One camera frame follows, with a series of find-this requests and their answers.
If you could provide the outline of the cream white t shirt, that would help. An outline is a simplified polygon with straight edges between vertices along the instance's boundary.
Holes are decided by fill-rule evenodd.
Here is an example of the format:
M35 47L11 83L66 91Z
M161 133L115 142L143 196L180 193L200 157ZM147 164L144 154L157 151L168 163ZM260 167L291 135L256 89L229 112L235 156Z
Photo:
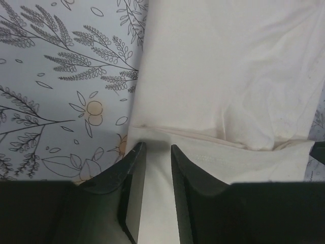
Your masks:
M324 1L150 1L127 149L147 143L139 243L179 243L171 145L217 179L302 181Z

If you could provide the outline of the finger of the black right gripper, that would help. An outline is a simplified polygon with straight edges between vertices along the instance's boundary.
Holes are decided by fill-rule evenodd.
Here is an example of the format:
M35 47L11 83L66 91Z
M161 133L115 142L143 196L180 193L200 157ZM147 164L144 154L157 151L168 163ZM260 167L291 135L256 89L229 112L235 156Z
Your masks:
M309 155L319 162L325 162L325 142L315 142Z

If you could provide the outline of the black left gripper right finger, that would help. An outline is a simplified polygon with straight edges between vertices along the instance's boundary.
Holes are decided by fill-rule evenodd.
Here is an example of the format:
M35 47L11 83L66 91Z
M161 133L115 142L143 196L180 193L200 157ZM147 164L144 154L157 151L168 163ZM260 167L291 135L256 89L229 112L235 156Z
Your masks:
M228 185L171 147L181 243L324 243L324 183Z

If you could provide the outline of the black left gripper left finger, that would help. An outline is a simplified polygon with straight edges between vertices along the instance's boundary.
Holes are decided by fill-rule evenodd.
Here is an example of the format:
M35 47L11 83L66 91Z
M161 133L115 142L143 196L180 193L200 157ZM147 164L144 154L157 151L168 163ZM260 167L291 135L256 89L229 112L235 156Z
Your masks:
M137 243L147 148L94 178L2 181L1 243Z

